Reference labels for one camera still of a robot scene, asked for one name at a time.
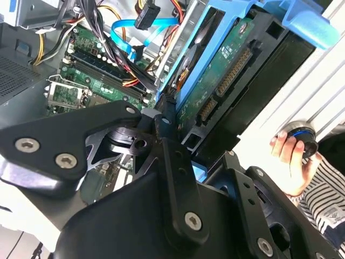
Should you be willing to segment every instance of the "hand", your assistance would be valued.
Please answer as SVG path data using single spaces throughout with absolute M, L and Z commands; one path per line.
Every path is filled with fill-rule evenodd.
M 270 175 L 275 184 L 287 195 L 299 196 L 310 184 L 322 157 L 319 153 L 311 156 L 307 164 L 302 164 L 303 141 L 280 132 L 270 142 L 272 155 L 276 158 L 274 174 Z

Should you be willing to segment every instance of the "ventilation grille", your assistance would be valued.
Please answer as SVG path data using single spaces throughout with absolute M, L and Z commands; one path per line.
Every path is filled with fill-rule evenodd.
M 40 74 L 0 56 L 0 97 L 17 94 L 20 88 L 27 88 L 39 77 Z

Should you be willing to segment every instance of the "metal frame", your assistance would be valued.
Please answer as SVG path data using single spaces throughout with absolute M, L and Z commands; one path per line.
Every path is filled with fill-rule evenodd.
M 330 20 L 340 41 L 327 51 L 316 49 L 285 86 L 239 136 L 234 148 L 241 164 L 271 171 L 271 156 L 264 152 L 270 139 L 292 121 L 306 121 L 323 139 L 345 118 L 345 1 L 334 0 L 323 16 Z

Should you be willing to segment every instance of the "silver screw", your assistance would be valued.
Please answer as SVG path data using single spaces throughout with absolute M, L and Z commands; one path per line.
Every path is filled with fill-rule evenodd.
M 201 219 L 194 212 L 187 212 L 184 216 L 184 221 L 192 230 L 199 231 L 201 229 Z
M 323 255 L 321 255 L 320 253 L 316 252 L 316 258 L 317 259 L 326 259 Z
M 242 34 L 247 28 L 247 23 L 244 23 L 241 25 L 241 27 L 239 28 L 239 33 Z
M 71 169 L 77 165 L 78 161 L 74 155 L 63 153 L 55 158 L 55 162 L 61 168 Z
M 39 142 L 35 139 L 22 138 L 16 141 L 15 146 L 24 153 L 33 153 L 39 149 Z
M 164 121 L 166 124 L 170 124 L 170 121 L 167 118 L 163 118 L 162 121 Z
M 270 243 L 268 243 L 265 239 L 263 238 L 258 238 L 258 246 L 260 248 L 260 250 L 267 255 L 268 257 L 272 257 L 273 256 L 273 249 L 270 245 Z
M 135 113 L 135 110 L 133 108 L 130 108 L 130 107 L 127 107 L 126 111 L 129 113 L 133 113 L 133 114 Z
M 260 175 L 261 177 L 264 176 L 264 173 L 260 169 L 257 169 L 257 174 Z

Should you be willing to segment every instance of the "finger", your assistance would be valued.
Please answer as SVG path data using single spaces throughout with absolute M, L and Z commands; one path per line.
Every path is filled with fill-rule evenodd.
M 297 176 L 293 174 L 301 174 L 302 173 L 302 159 L 304 153 L 304 143 L 303 141 L 298 141 L 291 156 L 290 162 L 290 172 L 291 177 Z
M 296 145 L 297 139 L 295 137 L 290 137 L 282 147 L 280 154 L 280 161 L 283 163 L 290 163 L 292 152 Z
M 307 184 L 311 182 L 321 161 L 322 156 L 319 153 L 316 153 L 311 156 L 309 161 L 303 166 L 304 178 L 306 179 Z
M 278 138 L 275 142 L 274 148 L 272 149 L 272 155 L 276 158 L 280 157 L 282 147 L 286 141 L 287 133 L 282 131 L 278 134 Z
M 273 151 L 273 148 L 275 146 L 277 139 L 278 139 L 277 137 L 274 137 L 273 139 L 271 139 L 271 142 L 270 142 L 271 152 Z

